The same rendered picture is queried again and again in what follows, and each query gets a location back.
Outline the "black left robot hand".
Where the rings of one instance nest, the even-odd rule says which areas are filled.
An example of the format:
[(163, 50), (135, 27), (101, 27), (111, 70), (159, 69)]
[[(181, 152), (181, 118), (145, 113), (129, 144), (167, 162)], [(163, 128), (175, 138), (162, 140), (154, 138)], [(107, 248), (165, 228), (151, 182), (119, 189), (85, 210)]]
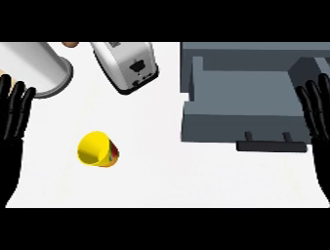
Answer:
[(19, 184), (33, 96), (33, 87), (26, 88), (23, 81), (11, 85), (10, 75), (0, 76), (0, 209), (7, 206)]

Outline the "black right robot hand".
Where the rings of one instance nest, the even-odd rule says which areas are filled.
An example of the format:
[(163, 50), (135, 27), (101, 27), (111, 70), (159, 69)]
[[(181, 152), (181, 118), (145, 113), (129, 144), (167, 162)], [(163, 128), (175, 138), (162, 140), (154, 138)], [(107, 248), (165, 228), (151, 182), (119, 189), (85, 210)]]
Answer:
[(315, 173), (321, 190), (330, 203), (330, 78), (318, 75), (296, 87), (297, 98), (310, 136)]

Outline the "grey open drawer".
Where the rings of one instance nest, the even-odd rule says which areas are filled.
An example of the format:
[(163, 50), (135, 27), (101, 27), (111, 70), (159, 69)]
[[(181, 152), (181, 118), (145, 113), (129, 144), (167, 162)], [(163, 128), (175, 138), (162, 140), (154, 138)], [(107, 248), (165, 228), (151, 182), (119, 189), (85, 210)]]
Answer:
[(234, 143), (250, 133), (256, 141), (278, 141), (290, 133), (309, 141), (297, 95), (282, 71), (207, 70), (191, 61), (190, 98), (184, 103), (181, 139)]

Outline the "yellow cup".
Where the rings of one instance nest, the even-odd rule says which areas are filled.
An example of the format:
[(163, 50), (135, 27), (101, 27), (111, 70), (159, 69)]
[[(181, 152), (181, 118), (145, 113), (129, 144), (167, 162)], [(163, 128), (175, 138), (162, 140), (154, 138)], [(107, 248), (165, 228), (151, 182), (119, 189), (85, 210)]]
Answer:
[(119, 150), (104, 132), (92, 131), (78, 145), (78, 158), (83, 164), (110, 167), (119, 158)]

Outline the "white cylindrical canister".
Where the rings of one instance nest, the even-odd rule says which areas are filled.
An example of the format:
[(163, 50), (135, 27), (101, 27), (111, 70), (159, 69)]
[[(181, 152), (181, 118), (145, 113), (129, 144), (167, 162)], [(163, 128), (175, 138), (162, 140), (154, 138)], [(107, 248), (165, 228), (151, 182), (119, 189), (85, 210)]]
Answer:
[(73, 66), (45, 42), (0, 42), (0, 69), (47, 99), (67, 87)]

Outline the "grey cabinet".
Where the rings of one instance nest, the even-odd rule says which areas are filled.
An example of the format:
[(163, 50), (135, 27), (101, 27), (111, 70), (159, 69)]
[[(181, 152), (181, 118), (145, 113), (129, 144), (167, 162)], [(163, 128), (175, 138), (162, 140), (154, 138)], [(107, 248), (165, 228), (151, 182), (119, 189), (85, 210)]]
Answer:
[(181, 42), (179, 92), (190, 90), (191, 61), (204, 60), (207, 70), (287, 71), (300, 58), (324, 60), (330, 75), (330, 42)]

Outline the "silver toaster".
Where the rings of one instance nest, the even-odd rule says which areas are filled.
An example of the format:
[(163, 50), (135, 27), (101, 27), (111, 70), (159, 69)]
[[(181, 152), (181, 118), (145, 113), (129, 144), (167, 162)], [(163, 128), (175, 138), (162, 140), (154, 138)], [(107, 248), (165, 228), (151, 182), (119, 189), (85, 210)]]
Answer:
[(120, 95), (129, 95), (159, 77), (150, 42), (92, 42), (103, 74)]

